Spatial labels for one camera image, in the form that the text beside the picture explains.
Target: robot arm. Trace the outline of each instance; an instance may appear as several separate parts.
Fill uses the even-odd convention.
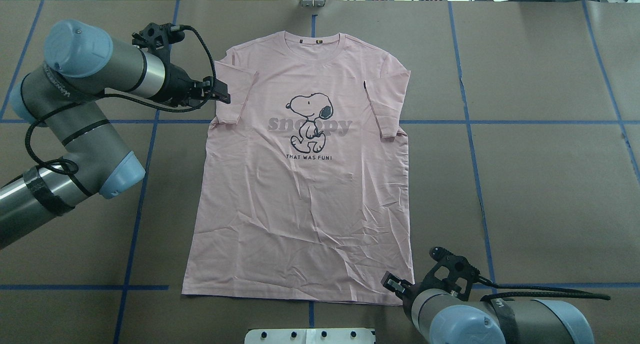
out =
[[[187,25],[150,23],[135,33],[133,44],[113,39],[98,27],[77,20],[55,24],[45,41],[45,62],[10,94],[16,113],[31,123],[48,126],[67,150],[61,159],[38,165],[0,189],[0,249],[39,228],[75,205],[100,193],[118,196],[142,180],[145,170],[109,123],[96,100],[106,88],[156,103],[198,109],[204,102],[229,103],[227,85],[213,76],[193,80],[170,63],[170,44],[185,38]]]
[[[468,260],[435,246],[430,256],[437,264],[420,283],[412,284],[389,273],[382,285],[402,300],[404,314],[430,344],[594,344],[585,316],[560,300],[504,300],[506,297],[572,297],[610,300],[608,295],[576,289],[517,285],[505,287],[480,276]],[[446,268],[444,278],[436,277]],[[470,302],[474,283],[514,291],[483,296]]]

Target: snoopy graphic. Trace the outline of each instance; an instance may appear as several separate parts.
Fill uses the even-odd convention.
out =
[[[323,93],[294,96],[286,104],[286,109],[291,109],[306,120],[300,125],[298,135],[291,136],[291,146],[300,153],[320,153],[325,148],[327,137],[323,131],[318,131],[316,121],[333,116],[334,107],[329,96]]]

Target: snoopy's ear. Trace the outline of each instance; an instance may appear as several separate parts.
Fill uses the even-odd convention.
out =
[[[323,107],[322,110],[320,110],[320,119],[327,120],[331,116],[333,116],[333,114],[334,114],[334,109],[331,106],[327,105]]]

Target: blue end cap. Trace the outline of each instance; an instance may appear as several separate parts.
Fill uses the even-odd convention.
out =
[[[469,305],[452,305],[433,317],[430,344],[505,344],[500,326],[486,312]]]
[[[100,188],[100,195],[106,199],[116,197],[144,177],[145,169],[133,151],[130,151],[104,182]]]
[[[98,73],[114,54],[114,41],[106,31],[73,19],[51,27],[44,43],[46,64],[71,78]]]
[[[594,344],[594,332],[578,308],[562,300],[533,300],[542,303],[560,319],[574,344]]]
[[[27,109],[25,101],[23,100],[23,82],[25,81],[25,78],[22,78],[20,84],[14,86],[13,89],[11,89],[11,93],[9,94],[9,102],[11,103],[13,111],[18,114],[20,118],[24,119],[30,125],[32,125],[36,122],[36,118],[34,118],[32,112]],[[39,123],[38,126],[45,128],[47,125],[42,122]]]

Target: pink shirt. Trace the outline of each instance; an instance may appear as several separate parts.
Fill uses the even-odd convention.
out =
[[[226,54],[182,293],[399,305],[380,281],[414,278],[410,72],[342,33]]]

